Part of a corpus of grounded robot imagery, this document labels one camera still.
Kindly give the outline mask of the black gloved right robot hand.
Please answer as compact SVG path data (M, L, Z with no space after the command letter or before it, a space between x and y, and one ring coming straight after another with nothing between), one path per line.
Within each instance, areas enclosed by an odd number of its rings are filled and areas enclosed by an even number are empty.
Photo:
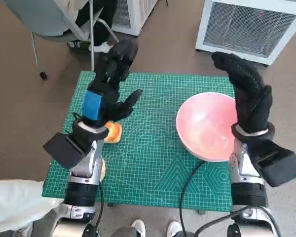
M264 84L253 64L235 54L214 52L214 66L227 72L234 87L237 125L247 134L267 131L272 106L272 88Z

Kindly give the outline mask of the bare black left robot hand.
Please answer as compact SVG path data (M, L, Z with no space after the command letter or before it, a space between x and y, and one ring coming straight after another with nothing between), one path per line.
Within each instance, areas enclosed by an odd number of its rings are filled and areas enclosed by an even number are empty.
M119 84L126 81L138 52L138 44L124 39L102 54L96 62L96 75L90 82L82 104L82 121L90 127L102 127L108 121L127 118L139 100L142 90L119 101Z

